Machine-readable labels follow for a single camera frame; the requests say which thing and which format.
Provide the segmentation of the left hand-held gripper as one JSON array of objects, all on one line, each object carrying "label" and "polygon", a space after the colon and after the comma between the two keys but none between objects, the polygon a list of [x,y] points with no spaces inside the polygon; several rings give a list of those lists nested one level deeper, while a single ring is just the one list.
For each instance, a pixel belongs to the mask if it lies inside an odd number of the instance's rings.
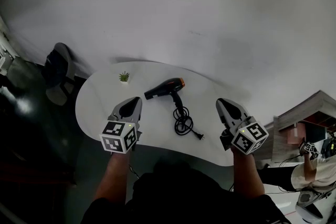
[{"label": "left hand-held gripper", "polygon": [[134,149],[142,134],[139,131],[141,113],[141,98],[128,98],[115,106],[99,135],[103,149],[120,154]]}]

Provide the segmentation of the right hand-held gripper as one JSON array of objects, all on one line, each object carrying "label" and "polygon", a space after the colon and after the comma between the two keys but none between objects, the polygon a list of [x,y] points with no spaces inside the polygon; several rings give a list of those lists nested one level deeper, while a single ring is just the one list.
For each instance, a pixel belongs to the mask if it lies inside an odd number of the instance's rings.
[{"label": "right hand-held gripper", "polygon": [[216,109],[225,127],[220,136],[225,150],[234,146],[248,155],[259,149],[268,138],[269,133],[265,127],[238,103],[219,98]]}]

